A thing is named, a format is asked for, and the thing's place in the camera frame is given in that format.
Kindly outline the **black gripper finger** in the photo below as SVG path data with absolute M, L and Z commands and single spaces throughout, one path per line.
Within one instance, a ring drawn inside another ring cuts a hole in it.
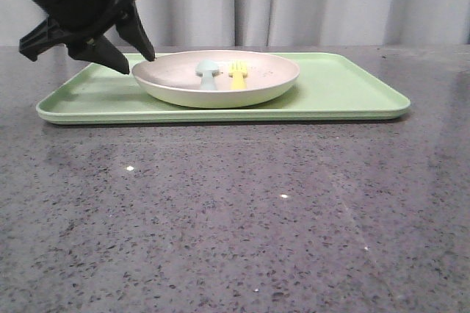
M 147 61 L 155 60 L 153 45 L 145 33 L 135 4 L 130 4 L 122 11 L 115 28 L 120 38 L 138 50 Z
M 87 42 L 67 44 L 68 55 L 74 60 L 96 63 L 122 74 L 129 74 L 126 57 L 104 36 Z

